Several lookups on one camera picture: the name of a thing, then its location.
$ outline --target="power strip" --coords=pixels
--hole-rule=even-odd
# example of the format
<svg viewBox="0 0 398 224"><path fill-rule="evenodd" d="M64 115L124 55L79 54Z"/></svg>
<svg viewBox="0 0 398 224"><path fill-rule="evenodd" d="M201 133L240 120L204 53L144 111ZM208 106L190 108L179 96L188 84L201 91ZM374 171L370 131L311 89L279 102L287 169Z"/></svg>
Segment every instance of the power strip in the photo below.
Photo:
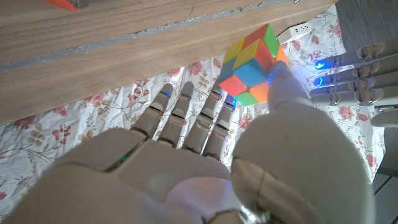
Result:
<svg viewBox="0 0 398 224"><path fill-rule="evenodd" d="M283 31L283 33L279 34L278 40L279 44L284 44L291 42L293 40L297 40L303 37L305 34L308 34L312 31L309 22L304 22L302 24L292 26L287 30Z"/></svg>

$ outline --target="white robotic hand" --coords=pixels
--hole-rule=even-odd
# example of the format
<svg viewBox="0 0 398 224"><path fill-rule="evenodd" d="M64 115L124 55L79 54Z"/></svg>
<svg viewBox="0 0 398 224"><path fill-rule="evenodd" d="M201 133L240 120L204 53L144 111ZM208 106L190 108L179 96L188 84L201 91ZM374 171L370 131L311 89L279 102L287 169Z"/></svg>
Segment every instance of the white robotic hand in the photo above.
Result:
<svg viewBox="0 0 398 224"><path fill-rule="evenodd" d="M310 92L311 100L314 105L374 105L380 114L373 117L372 125L398 127L398 38L325 58L315 68L363 62L371 63L315 79L319 88Z"/></svg>
<svg viewBox="0 0 398 224"><path fill-rule="evenodd" d="M363 162L283 62L272 68L271 113L239 139L231 173L221 164L235 101L214 86L181 149L193 91L187 83L157 141L166 84L139 120L80 144L36 183L5 223L373 223Z"/></svg>

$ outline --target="gray floor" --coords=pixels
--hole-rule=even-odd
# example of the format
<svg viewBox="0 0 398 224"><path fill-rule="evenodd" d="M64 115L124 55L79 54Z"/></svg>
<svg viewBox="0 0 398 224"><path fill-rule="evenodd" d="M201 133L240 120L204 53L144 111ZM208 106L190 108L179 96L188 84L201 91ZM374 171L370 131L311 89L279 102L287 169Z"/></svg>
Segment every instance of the gray floor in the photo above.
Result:
<svg viewBox="0 0 398 224"><path fill-rule="evenodd" d="M373 181L376 224L398 221L398 178L376 174Z"/></svg>
<svg viewBox="0 0 398 224"><path fill-rule="evenodd" d="M398 36L398 0L340 0L336 8L348 52ZM397 139L398 129L385 130L387 152L398 152Z"/></svg>

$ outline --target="wooden shelf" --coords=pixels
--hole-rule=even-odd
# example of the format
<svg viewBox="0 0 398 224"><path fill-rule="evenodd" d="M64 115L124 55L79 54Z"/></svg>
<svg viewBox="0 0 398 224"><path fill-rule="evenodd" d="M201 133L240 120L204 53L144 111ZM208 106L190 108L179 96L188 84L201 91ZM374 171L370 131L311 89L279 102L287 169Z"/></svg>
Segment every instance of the wooden shelf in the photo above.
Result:
<svg viewBox="0 0 398 224"><path fill-rule="evenodd" d="M82 11L3 0L0 64L257 3L258 0L89 0Z"/></svg>
<svg viewBox="0 0 398 224"><path fill-rule="evenodd" d="M274 4L0 73L0 123L223 54L229 44L265 23L271 23L278 35L290 26L309 21L335 2Z"/></svg>

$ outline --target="rubik's cube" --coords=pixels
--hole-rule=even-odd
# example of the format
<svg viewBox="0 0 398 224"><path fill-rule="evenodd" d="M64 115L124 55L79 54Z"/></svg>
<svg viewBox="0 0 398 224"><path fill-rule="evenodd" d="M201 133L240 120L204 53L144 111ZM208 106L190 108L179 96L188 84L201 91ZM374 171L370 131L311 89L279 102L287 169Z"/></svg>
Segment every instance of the rubik's cube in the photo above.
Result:
<svg viewBox="0 0 398 224"><path fill-rule="evenodd" d="M266 24L228 47L216 84L243 106L265 103L269 69L279 60L289 65L274 31Z"/></svg>

